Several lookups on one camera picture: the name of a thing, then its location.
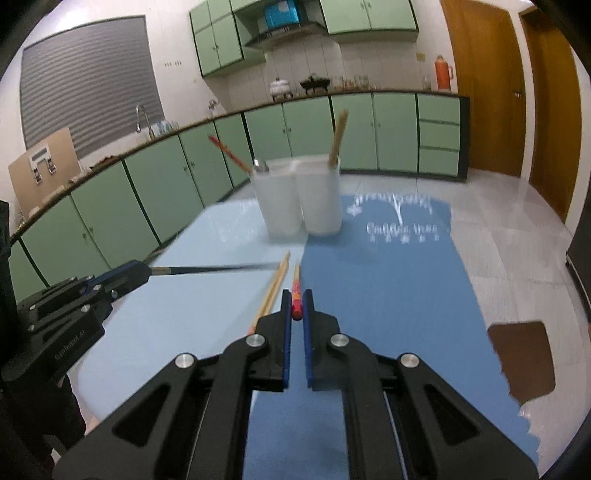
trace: white pot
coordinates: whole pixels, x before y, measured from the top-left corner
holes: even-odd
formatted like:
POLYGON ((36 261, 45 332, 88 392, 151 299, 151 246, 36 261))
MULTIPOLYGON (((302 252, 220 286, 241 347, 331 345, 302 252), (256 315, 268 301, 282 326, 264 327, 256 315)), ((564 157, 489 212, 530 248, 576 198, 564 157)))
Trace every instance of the white pot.
POLYGON ((279 77, 277 77, 274 82, 271 82, 271 85, 269 86, 269 93, 273 96, 291 93, 290 83, 287 80, 281 80, 279 77))

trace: orange thermos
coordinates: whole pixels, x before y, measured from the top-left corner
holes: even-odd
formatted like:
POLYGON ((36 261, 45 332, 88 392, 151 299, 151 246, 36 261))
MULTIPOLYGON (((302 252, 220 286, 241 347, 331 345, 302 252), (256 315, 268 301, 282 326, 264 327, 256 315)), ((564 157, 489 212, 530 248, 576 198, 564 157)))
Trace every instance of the orange thermos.
POLYGON ((452 90, 453 67, 450 67, 442 55, 435 60, 435 73, 437 74, 437 88, 439 90, 452 90))

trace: gray roller shutter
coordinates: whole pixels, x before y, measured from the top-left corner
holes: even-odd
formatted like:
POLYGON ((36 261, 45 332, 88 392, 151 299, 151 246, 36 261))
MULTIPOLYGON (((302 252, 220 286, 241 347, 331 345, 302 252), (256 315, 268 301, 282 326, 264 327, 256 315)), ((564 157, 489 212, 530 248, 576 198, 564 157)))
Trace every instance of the gray roller shutter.
MULTIPOLYGON (((145 17, 101 21, 45 38, 22 54, 21 117, 27 148, 70 128, 78 158, 135 131, 135 106, 164 112, 145 17)), ((145 119, 141 118, 142 128, 145 119)))

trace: silver screw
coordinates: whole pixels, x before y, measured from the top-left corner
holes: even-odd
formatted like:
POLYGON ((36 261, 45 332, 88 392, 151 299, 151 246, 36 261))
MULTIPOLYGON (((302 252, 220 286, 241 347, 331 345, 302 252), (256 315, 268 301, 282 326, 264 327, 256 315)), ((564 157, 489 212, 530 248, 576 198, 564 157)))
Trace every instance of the silver screw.
POLYGON ((265 337, 259 333, 253 333, 252 335, 246 337, 246 344, 253 348, 261 346, 263 343, 265 343, 265 337))
POLYGON ((193 365, 195 359, 190 353, 181 353, 177 358, 174 359, 174 364, 179 368, 189 368, 193 365))
POLYGON ((349 343, 349 337, 343 335, 342 333, 335 333, 332 337, 330 337, 330 343, 334 346, 346 346, 349 343))
POLYGON ((400 363, 402 363, 406 368, 415 368, 419 365, 420 361, 414 353, 405 353, 400 358, 400 363))

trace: tile backsplash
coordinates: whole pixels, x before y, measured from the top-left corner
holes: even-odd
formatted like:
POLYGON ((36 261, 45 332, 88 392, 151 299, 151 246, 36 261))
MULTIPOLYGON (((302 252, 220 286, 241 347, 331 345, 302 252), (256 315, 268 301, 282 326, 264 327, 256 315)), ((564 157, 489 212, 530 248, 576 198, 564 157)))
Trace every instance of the tile backsplash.
POLYGON ((338 44, 314 35, 266 53, 267 62, 227 77, 233 110, 271 101, 269 84, 276 77, 288 80, 292 92, 304 93, 300 82, 311 73, 321 77, 367 75, 370 85, 420 89, 421 66, 417 45, 400 41, 338 44))

